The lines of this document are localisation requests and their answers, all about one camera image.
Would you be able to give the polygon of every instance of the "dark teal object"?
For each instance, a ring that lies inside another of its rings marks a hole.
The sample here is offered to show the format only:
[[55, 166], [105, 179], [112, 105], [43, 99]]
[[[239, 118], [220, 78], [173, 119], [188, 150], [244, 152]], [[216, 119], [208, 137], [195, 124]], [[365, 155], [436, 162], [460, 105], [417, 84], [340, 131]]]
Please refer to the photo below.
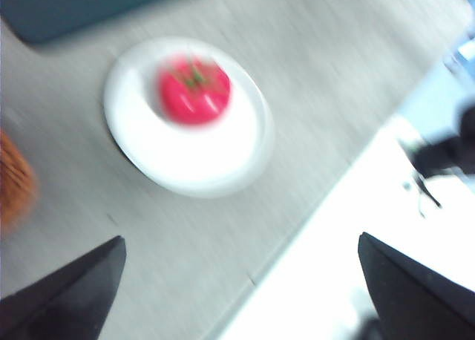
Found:
[[45, 43], [153, 0], [0, 0], [1, 14], [16, 35]]

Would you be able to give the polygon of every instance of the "woven basket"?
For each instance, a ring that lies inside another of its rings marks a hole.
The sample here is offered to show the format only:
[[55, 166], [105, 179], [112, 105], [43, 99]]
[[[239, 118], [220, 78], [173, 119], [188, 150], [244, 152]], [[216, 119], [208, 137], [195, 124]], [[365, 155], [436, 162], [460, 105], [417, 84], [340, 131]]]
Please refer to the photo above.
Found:
[[0, 131], [0, 140], [0, 232], [5, 235], [33, 204], [36, 178], [30, 165], [3, 131]]

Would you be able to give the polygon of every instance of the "red tomato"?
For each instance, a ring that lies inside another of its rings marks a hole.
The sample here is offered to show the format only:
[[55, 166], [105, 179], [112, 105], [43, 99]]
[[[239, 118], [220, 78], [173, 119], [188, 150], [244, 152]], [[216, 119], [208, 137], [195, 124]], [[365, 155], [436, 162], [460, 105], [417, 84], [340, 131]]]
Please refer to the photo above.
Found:
[[231, 83], [214, 62], [177, 59], [159, 73], [163, 110], [175, 122], [197, 125], [219, 117], [229, 104]]

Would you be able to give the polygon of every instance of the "table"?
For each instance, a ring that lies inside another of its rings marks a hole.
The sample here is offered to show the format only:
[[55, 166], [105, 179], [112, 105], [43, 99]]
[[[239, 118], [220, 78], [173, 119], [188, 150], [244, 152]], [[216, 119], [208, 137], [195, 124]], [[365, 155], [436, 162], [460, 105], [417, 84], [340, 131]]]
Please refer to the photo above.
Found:
[[[2, 127], [36, 170], [40, 198], [2, 241], [2, 294], [122, 235], [128, 259], [102, 337], [204, 337], [469, 18], [463, 0], [167, 0], [43, 48], [3, 25]], [[108, 135], [110, 67], [158, 36], [224, 49], [266, 96], [275, 153], [246, 190], [167, 192]]]

